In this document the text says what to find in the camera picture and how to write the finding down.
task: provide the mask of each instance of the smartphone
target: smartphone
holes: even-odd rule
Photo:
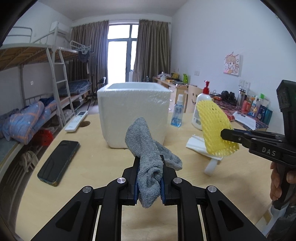
[[[41,181],[56,187],[79,146],[80,144],[77,141],[61,141],[41,167],[37,177]]]

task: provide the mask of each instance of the metal screw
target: metal screw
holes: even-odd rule
[[[84,193],[89,193],[91,191],[91,187],[90,186],[85,186],[84,188],[82,188],[82,191]]]
[[[120,177],[117,179],[118,183],[125,183],[126,179],[124,177]]]
[[[209,190],[209,192],[216,192],[217,191],[217,188],[215,186],[209,186],[207,189]]]
[[[179,178],[179,177],[175,177],[175,178],[173,179],[173,181],[174,181],[174,183],[181,183],[181,182],[182,182],[182,179]]]

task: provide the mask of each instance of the black device handle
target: black device handle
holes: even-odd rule
[[[273,201],[272,204],[276,209],[281,210],[282,207],[287,202],[289,202],[291,197],[293,197],[293,195],[295,194],[296,184],[290,184],[287,182],[287,173],[291,171],[290,168],[277,163],[277,171],[280,175],[280,186],[282,189],[282,195],[278,200]]]

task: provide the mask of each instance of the ceiling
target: ceiling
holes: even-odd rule
[[[39,0],[70,18],[77,20],[109,14],[154,13],[173,16],[187,0]]]

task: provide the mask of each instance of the table hole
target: table hole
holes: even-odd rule
[[[89,126],[91,123],[90,121],[83,121],[80,123],[79,127],[86,127],[86,126]]]

